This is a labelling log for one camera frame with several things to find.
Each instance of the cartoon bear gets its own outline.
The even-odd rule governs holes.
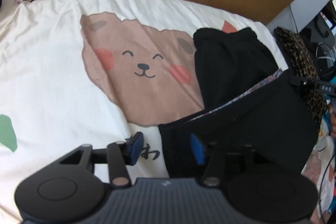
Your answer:
[[[128,122],[155,126],[204,108],[186,32],[159,31],[113,13],[83,15],[81,26],[87,74]]]

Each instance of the bear's inner ear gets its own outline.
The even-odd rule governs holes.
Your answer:
[[[89,29],[93,32],[96,32],[97,30],[104,27],[105,25],[106,25],[106,21],[105,20],[100,20],[100,21],[97,21],[95,23],[90,24]]]
[[[178,37],[177,38],[177,42],[180,44],[180,46],[182,47],[182,49],[187,53],[187,54],[193,54],[194,49],[193,47],[190,45],[190,42],[188,42],[187,40],[185,40],[184,38]]]

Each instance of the black cable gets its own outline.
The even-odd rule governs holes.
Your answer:
[[[322,207],[321,207],[322,184],[323,184],[324,177],[326,176],[327,170],[328,170],[328,168],[329,168],[329,165],[330,165],[331,161],[333,160],[333,158],[334,158],[334,156],[335,156],[335,153],[336,153],[336,150],[334,150],[334,153],[333,153],[331,159],[329,160],[329,162],[328,162],[328,164],[327,164],[327,167],[326,167],[325,170],[324,170],[324,173],[323,173],[323,176],[322,176],[322,180],[321,180],[320,190],[319,190],[319,208],[320,208],[321,220],[322,220],[323,224],[327,224],[327,223],[326,223],[326,221],[324,220],[324,217],[323,217],[323,214],[322,214]]]
[[[299,30],[298,30],[297,25],[296,25],[296,21],[295,21],[295,18],[294,18],[294,14],[293,14],[292,6],[291,5],[289,5],[289,9],[291,11],[292,18],[293,18],[293,21],[294,21],[294,24],[295,24],[296,33],[299,33]]]

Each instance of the bear's cheek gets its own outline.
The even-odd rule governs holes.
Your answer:
[[[112,52],[105,48],[97,48],[94,50],[96,56],[100,60],[105,71],[109,71],[114,67],[114,58]]]
[[[181,65],[170,65],[169,72],[180,84],[190,84],[193,79],[191,73]]]

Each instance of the green shape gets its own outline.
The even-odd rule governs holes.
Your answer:
[[[0,143],[7,146],[12,152],[17,149],[16,136],[10,117],[0,115]]]

